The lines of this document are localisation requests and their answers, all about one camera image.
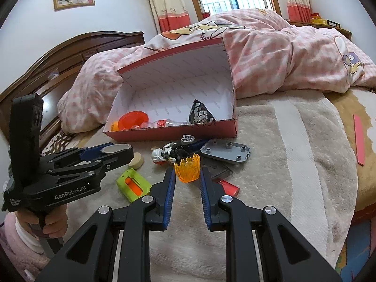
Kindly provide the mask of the pink sleeve forearm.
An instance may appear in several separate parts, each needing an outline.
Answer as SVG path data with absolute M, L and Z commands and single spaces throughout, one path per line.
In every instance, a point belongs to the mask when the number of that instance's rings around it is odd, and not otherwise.
M 1 247 L 25 281 L 34 281 L 49 262 L 37 235 L 26 232 L 14 213 L 8 213 L 1 227 Z

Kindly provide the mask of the person's left hand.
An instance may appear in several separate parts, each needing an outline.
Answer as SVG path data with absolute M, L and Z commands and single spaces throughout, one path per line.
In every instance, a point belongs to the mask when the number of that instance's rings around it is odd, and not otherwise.
M 65 235 L 67 225 L 67 205 L 62 205 L 54 208 L 46 217 L 45 225 L 42 232 L 50 238 L 63 237 Z M 19 209 L 15 212 L 21 227 L 31 235 L 35 235 L 32 231 L 31 225 L 38 225 L 38 217 L 27 209 Z

